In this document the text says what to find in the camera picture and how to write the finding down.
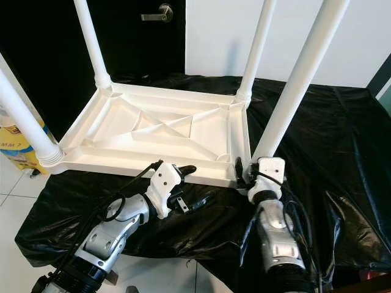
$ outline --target black tarp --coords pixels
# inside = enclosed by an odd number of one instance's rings
[[[240,78],[172,74],[123,83],[234,95]],[[253,151],[284,82],[257,79],[247,110]],[[311,85],[276,156],[309,213],[315,254],[325,277],[334,265],[391,271],[391,118],[366,89]],[[70,247],[83,215],[129,177],[67,171],[51,176],[15,241],[33,266],[56,265]],[[143,192],[144,179],[134,186]],[[194,258],[234,292],[261,287],[261,256],[252,229],[254,207],[233,189],[185,185],[190,214],[171,212],[141,226],[125,254]]]

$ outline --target door lever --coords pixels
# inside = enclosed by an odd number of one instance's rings
[[[169,23],[173,17],[173,11],[168,4],[161,4],[159,6],[160,14],[141,14],[142,21],[162,21]]]

